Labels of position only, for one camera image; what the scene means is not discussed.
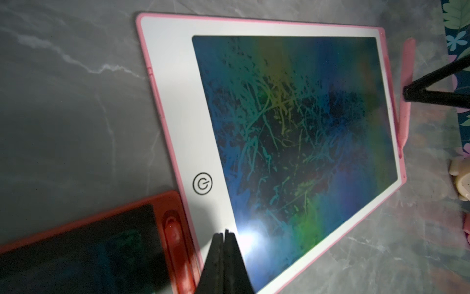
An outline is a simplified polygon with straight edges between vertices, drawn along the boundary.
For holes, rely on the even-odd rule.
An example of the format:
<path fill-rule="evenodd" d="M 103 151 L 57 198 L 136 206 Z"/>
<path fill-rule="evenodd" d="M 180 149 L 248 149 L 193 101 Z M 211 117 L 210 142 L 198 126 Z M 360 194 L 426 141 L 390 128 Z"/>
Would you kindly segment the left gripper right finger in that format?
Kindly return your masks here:
<path fill-rule="evenodd" d="M 236 235 L 225 230 L 223 243 L 223 293 L 255 294 Z"/>

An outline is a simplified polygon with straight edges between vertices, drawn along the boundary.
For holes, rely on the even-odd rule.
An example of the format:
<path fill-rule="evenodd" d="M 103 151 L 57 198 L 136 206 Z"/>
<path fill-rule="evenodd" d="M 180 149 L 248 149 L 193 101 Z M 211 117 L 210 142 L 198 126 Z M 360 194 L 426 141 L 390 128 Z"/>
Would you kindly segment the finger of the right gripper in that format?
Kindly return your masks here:
<path fill-rule="evenodd" d="M 429 91 L 427 89 L 440 80 L 446 77 L 450 77 L 457 72 L 463 71 L 469 66 L 470 56 L 466 55 L 459 60 L 447 64 L 446 66 L 437 69 L 416 81 L 413 81 L 410 85 L 405 86 L 403 89 L 405 101 L 469 109 L 469 94 Z"/>

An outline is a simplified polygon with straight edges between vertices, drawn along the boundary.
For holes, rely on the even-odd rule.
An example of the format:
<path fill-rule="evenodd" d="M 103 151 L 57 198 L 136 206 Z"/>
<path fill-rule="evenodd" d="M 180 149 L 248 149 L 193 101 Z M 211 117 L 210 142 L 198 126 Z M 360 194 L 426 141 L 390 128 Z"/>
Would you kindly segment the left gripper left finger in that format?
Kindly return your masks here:
<path fill-rule="evenodd" d="M 224 235 L 214 234 L 196 294 L 222 294 L 224 288 Z"/>

